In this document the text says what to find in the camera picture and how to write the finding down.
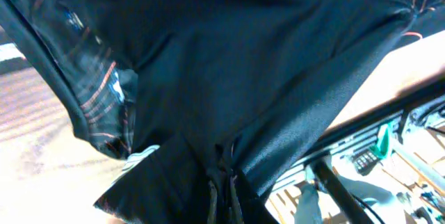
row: garment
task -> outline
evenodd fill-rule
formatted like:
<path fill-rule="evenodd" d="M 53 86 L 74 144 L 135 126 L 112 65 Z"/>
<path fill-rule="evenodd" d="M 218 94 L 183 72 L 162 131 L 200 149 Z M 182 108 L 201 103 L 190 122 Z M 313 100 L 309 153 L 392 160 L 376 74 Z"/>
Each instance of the garment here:
<path fill-rule="evenodd" d="M 205 222 L 209 181 L 218 193 L 218 213 L 231 205 L 230 183 L 237 176 L 245 183 L 235 181 L 253 192 L 247 202 L 256 205 L 258 195 L 312 146 L 383 56 L 402 37 L 413 37 L 413 26 L 422 21 L 443 28 L 436 23 L 443 15 L 441 2 L 0 0 L 0 24 L 67 107 L 79 138 L 124 159 L 160 145 L 101 197 L 99 208 L 134 222 L 191 222 L 191 216 Z M 62 10 L 79 18 L 83 30 L 68 29 Z M 110 81 L 106 74 L 86 78 L 95 73 L 86 72 L 91 60 L 62 58 L 86 28 L 91 44 L 97 38 L 111 50 L 108 58 L 99 55 L 98 63 L 109 70 L 115 63 L 137 75 L 131 140 L 121 142 L 127 119 L 118 113 L 125 109 L 118 103 L 106 114 L 103 138 L 92 138 L 96 125 L 82 105 L 106 101 L 105 93 L 95 91 L 112 87 L 108 93 L 115 93 L 115 86 L 103 85 Z M 65 33 L 77 40 L 64 41 Z M 86 64 L 77 68 L 77 61 Z M 79 97 L 75 89 L 82 79 L 95 87 L 89 97 Z"/>
<path fill-rule="evenodd" d="M 366 182 L 354 181 L 342 176 L 339 176 L 339 180 L 349 193 L 362 199 L 385 223 L 406 223 L 403 206 L 391 192 Z M 294 216 L 295 224 L 323 223 L 318 205 L 318 193 L 314 186 L 304 185 L 301 192 L 302 195 Z M 369 210 L 365 209 L 365 212 L 374 223 L 380 223 Z"/>

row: patterned fabric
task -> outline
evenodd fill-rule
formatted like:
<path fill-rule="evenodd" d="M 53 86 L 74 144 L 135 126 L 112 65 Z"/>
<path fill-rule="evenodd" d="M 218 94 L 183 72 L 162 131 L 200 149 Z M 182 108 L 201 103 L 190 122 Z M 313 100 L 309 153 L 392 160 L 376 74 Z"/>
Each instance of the patterned fabric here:
<path fill-rule="evenodd" d="M 57 0 L 11 1 L 44 41 L 74 93 L 88 123 L 87 141 L 110 157 L 129 156 L 136 74 L 119 68 L 116 53 Z"/>

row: dark cloth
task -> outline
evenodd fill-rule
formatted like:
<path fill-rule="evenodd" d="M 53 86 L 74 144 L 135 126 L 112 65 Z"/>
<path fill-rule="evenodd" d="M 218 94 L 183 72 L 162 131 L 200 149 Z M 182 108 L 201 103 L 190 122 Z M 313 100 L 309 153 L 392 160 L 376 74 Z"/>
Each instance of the dark cloth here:
<path fill-rule="evenodd" d="M 409 42 L 403 38 L 445 27 L 442 0 L 32 1 L 2 0 L 7 13 L 0 19 L 13 17 L 16 9 L 25 33 L 40 37 L 35 41 L 42 53 L 31 58 L 58 96 L 68 87 L 79 100 L 67 77 L 88 75 L 85 68 L 72 71 L 75 62 L 47 60 L 60 60 L 77 42 L 57 38 L 63 25 L 52 24 L 62 15 L 51 13 L 59 8 L 88 25 L 112 49 L 116 65 L 138 75 L 135 132 L 127 145 L 130 152 L 161 147 L 96 206 L 144 223 L 205 222 L 208 181 L 217 188 L 219 212 L 233 207 L 227 185 L 237 175 L 245 175 L 254 194 L 263 194 L 311 147 L 381 59 Z M 28 57 L 31 50 L 20 34 L 11 37 Z M 40 58 L 51 66 L 39 64 Z M 62 85 L 54 81 L 54 70 L 63 74 Z M 62 98 L 74 131 L 91 141 L 91 126 L 79 116 L 85 99 Z M 122 148 L 115 156 L 120 152 L 125 156 Z"/>

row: black bar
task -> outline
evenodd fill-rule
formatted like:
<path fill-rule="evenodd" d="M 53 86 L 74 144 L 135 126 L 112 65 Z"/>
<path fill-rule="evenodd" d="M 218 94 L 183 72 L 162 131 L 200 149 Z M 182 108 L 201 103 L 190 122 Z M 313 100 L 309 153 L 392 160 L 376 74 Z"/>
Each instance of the black bar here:
<path fill-rule="evenodd" d="M 313 162 L 311 168 L 315 176 L 320 180 L 320 183 L 325 186 L 327 192 L 352 224 L 373 223 L 323 160 L 319 159 Z"/>

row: wooden surface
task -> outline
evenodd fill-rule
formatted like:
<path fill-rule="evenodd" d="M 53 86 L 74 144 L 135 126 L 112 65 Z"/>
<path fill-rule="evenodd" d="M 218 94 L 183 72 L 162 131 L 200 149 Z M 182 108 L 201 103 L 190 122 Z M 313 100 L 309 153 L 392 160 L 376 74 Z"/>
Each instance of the wooden surface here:
<path fill-rule="evenodd" d="M 443 72 L 445 37 L 435 36 L 389 54 L 332 126 Z M 0 95 L 0 223 L 110 223 L 92 204 L 123 163 L 73 137 L 66 110 L 35 70 L 1 76 Z"/>

